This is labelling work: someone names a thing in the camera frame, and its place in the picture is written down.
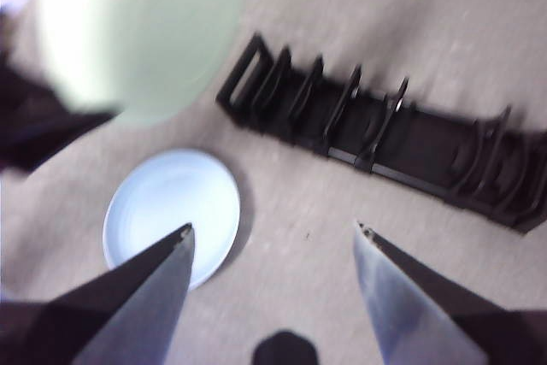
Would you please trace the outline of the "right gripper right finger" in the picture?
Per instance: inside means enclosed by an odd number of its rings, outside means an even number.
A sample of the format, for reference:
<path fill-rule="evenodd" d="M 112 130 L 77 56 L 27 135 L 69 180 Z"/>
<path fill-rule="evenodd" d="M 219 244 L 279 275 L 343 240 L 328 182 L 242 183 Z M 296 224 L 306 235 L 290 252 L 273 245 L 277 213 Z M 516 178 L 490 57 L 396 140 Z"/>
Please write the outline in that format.
<path fill-rule="evenodd" d="M 385 364 L 544 364 L 546 311 L 505 309 L 361 222 L 356 276 Z"/>

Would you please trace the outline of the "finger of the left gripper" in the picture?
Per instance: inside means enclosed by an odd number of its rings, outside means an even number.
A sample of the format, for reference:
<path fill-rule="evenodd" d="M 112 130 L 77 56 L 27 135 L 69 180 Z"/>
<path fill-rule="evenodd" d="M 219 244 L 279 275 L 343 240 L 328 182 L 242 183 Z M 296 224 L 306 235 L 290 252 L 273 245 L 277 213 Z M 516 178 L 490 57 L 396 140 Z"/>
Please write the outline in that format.
<path fill-rule="evenodd" d="M 1 170 L 31 173 L 76 139 L 112 120 L 114 113 L 56 115 L 23 126 L 1 128 Z"/>

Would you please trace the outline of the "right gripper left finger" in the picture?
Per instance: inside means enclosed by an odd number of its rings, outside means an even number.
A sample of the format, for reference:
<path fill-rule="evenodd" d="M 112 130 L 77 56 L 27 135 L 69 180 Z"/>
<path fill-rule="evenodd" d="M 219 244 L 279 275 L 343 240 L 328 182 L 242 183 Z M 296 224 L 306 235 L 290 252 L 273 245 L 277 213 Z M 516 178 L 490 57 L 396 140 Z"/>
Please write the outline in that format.
<path fill-rule="evenodd" d="M 174 230 L 49 302 L 1 303 L 3 364 L 162 364 L 191 282 L 195 235 Z"/>

